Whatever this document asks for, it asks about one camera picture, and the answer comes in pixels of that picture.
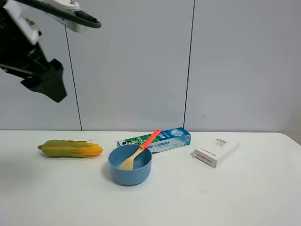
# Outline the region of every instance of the orange spoon handle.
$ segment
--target orange spoon handle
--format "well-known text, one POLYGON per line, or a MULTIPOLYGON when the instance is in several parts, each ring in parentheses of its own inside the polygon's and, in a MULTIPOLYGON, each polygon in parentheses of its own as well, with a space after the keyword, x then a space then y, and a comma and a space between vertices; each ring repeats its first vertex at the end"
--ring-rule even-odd
POLYGON ((158 136, 158 134, 161 132, 161 130, 156 130, 151 136, 150 138, 148 138, 145 143, 142 145, 144 148, 147 148, 148 145, 150 145, 153 140, 158 136))

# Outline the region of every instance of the white box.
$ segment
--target white box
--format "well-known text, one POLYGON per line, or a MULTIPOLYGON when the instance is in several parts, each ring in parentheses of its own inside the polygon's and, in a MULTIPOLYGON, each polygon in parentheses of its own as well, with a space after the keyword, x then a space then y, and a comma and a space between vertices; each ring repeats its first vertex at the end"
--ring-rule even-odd
POLYGON ((194 150, 195 157, 216 168, 239 148, 240 142, 232 136, 216 134, 210 140, 204 140, 200 148, 194 150))

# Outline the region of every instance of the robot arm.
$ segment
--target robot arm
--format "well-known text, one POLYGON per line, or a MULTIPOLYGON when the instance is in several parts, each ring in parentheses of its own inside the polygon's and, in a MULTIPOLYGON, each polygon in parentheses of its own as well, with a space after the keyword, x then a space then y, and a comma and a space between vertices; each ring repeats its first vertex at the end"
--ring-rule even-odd
MULTIPOLYGON (((45 11, 75 32, 87 27, 100 28, 97 19, 83 12, 75 0, 16 0, 45 11)), ((14 0, 0 0, 0 68, 23 79, 27 89, 42 93, 56 102, 67 94, 63 84, 63 66, 53 59, 48 62, 38 43, 42 35, 34 22, 22 17, 14 0)))

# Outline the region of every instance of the blue bowl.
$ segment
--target blue bowl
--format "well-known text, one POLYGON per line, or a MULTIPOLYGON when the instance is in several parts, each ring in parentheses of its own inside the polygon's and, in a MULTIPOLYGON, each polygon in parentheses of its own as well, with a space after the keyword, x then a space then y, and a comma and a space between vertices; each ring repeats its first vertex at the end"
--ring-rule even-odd
POLYGON ((119 169, 124 160, 131 157, 138 148, 139 145, 124 145, 114 149, 109 155, 111 174, 123 185, 137 185, 150 174, 152 154, 147 148, 135 158, 133 170, 119 169))

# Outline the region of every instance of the toothpaste box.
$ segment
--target toothpaste box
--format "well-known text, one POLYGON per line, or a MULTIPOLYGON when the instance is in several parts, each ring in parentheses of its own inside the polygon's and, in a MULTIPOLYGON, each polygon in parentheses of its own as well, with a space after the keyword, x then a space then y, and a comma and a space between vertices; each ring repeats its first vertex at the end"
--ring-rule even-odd
MULTIPOLYGON (((123 145, 142 145, 151 134, 117 141, 117 147, 123 145)), ((190 133, 182 127, 162 131, 147 147, 153 154, 190 144, 190 133)))
POLYGON ((216 168, 239 148, 239 144, 232 136, 213 133, 211 138, 202 141, 194 154, 196 158, 216 168))

